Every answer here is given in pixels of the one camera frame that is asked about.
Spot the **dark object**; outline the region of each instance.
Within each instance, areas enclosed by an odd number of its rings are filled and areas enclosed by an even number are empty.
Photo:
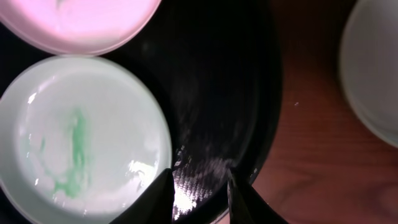
[[[228,177],[230,224],[287,224],[237,172]]]
[[[164,170],[122,215],[110,224],[171,224],[174,182]],[[238,173],[228,173],[230,224],[288,224],[274,212]]]
[[[135,38],[102,56],[140,78],[165,113],[175,149],[175,191],[184,198],[181,203],[176,197],[175,223],[220,218],[228,209],[228,169],[236,167],[253,183],[266,159],[282,73],[264,11],[261,16],[253,0],[164,0]],[[2,94],[23,70],[51,55],[1,24],[0,37]],[[0,220],[21,223],[4,197],[0,204]]]
[[[171,224],[173,203],[173,174],[170,169],[166,169],[133,205],[110,224]]]

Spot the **white dish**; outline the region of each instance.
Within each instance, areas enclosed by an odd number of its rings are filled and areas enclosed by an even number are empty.
[[[109,223],[171,167],[150,91],[102,58],[53,57],[0,101],[0,184],[28,220]]]
[[[362,0],[345,29],[340,74],[360,120],[398,147],[398,1]]]
[[[131,40],[160,0],[1,0],[0,21],[52,54],[99,55]]]

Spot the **black plate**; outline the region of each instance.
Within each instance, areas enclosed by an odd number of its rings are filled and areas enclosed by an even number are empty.
[[[163,0],[135,38],[102,56],[139,77],[167,117],[175,223],[220,217],[228,204],[227,169],[237,167],[252,183],[271,146],[282,75],[269,15],[257,7],[250,0]],[[0,37],[3,93],[23,70],[52,55],[3,25]],[[24,222],[3,193],[0,222]]]

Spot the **pink dish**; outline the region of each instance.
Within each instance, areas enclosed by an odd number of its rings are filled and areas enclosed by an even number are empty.
[[[1,0],[0,21],[51,54],[101,55],[148,23],[160,0]]]

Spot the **wooden table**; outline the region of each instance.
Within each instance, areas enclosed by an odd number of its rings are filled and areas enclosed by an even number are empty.
[[[355,117],[338,81],[338,47],[354,3],[270,1],[284,99],[274,145],[253,186],[292,224],[398,223],[398,149]]]

